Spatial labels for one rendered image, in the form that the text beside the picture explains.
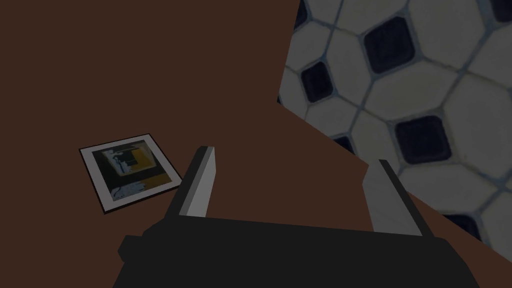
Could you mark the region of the framed picture with white border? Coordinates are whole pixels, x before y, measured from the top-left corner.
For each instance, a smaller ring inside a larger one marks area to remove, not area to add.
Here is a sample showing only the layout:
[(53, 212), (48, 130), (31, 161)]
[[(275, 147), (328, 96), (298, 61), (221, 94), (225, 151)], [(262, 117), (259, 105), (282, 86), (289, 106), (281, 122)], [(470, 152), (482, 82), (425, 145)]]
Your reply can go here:
[(180, 174), (150, 134), (79, 149), (104, 214), (175, 190)]

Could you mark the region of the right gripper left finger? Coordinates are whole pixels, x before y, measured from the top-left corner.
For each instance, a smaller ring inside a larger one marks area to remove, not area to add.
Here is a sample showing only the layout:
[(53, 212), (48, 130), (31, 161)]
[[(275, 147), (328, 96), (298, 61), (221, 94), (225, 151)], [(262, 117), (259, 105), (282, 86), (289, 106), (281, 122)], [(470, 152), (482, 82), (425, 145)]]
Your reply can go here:
[(215, 148), (200, 146), (196, 150), (164, 218), (177, 215), (205, 218), (215, 177)]

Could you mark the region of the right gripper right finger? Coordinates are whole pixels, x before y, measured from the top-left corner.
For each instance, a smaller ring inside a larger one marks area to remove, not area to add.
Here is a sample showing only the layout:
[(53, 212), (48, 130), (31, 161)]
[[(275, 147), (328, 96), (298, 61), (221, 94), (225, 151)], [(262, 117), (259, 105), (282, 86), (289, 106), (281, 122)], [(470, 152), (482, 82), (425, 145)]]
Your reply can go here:
[(362, 187), (373, 231), (432, 237), (433, 233), (386, 160), (368, 162)]

